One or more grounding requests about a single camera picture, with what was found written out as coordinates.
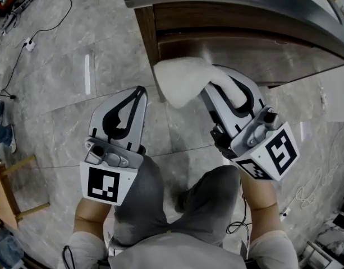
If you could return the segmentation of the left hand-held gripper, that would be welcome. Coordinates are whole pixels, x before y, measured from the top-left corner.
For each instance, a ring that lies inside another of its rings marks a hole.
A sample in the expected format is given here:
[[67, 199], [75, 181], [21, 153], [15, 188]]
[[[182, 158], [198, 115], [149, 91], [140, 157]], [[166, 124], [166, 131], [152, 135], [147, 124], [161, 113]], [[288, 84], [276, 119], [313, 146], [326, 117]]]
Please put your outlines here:
[[[136, 153], [141, 144], [148, 96], [142, 86], [112, 95], [93, 112], [88, 152], [80, 162], [82, 196], [110, 205], [122, 205], [143, 156]], [[126, 149], [99, 139], [126, 139]]]

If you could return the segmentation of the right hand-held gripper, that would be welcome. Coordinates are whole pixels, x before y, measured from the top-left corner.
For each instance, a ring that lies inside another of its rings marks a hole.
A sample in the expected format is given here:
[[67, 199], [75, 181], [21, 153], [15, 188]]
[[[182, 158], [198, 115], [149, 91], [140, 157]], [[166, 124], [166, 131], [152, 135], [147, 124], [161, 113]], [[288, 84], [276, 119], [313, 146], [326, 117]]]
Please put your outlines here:
[[209, 83], [204, 88], [203, 101], [213, 122], [220, 125], [210, 132], [215, 146], [252, 178], [280, 181], [300, 156], [290, 125], [272, 107], [265, 106], [252, 79], [235, 69], [215, 67], [233, 80], [247, 99], [242, 107], [235, 108], [220, 86]]

